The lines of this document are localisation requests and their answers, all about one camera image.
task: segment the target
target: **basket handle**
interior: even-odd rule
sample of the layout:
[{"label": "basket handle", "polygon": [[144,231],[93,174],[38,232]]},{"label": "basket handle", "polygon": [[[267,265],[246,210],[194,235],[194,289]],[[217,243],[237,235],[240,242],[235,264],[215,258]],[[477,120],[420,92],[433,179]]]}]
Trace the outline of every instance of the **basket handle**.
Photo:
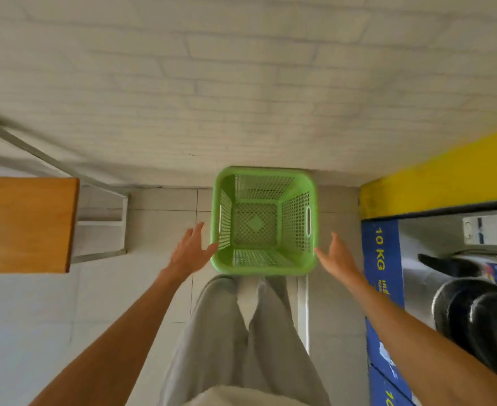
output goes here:
[{"label": "basket handle", "polygon": [[220,235],[222,233],[222,205],[219,205],[219,212],[218,212],[218,234]]},{"label": "basket handle", "polygon": [[307,234],[307,238],[311,236],[311,232],[313,229],[311,228],[311,207],[307,206],[305,211],[305,232]]}]

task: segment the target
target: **person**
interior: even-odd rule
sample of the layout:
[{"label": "person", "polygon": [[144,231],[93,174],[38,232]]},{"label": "person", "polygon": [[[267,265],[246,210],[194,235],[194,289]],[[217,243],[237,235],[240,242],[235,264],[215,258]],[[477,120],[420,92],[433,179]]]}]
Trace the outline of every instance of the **person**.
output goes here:
[{"label": "person", "polygon": [[[150,288],[31,406],[125,405],[177,288],[217,252],[217,244],[201,248],[202,226],[186,231]],[[329,253],[315,253],[359,302],[423,406],[497,405],[497,375],[372,288],[335,233]],[[329,406],[293,326],[284,278],[260,281],[248,330],[237,283],[219,275],[205,286],[164,378],[159,406]]]}]

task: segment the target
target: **person's left hand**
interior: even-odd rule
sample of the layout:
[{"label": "person's left hand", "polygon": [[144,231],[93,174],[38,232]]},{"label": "person's left hand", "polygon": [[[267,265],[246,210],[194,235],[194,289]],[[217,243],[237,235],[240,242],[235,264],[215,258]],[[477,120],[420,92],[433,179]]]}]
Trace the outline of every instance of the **person's left hand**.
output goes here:
[{"label": "person's left hand", "polygon": [[204,223],[199,222],[193,229],[188,229],[177,248],[171,255],[167,269],[182,280],[202,269],[209,259],[218,251],[218,242],[211,244],[206,250],[201,249],[201,229]]}]

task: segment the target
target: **pant leg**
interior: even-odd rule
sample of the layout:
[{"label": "pant leg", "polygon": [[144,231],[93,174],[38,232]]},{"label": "pant leg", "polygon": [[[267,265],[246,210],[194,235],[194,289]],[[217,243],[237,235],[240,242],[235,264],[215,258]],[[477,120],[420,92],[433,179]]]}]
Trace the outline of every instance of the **pant leg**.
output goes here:
[{"label": "pant leg", "polygon": [[329,396],[293,326],[286,279],[258,285],[258,306],[248,328],[243,383],[311,406],[330,406]]},{"label": "pant leg", "polygon": [[213,278],[181,337],[158,406],[181,406],[217,385],[241,386],[247,334],[237,304],[237,281]]}]

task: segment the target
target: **green plastic basket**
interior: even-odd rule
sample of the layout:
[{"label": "green plastic basket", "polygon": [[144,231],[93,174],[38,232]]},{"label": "green plastic basket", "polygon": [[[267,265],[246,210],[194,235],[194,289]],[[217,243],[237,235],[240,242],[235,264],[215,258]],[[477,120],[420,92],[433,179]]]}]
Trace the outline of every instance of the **green plastic basket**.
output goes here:
[{"label": "green plastic basket", "polygon": [[213,187],[211,263],[219,272],[304,275],[316,264],[316,188],[303,171],[231,167]]}]

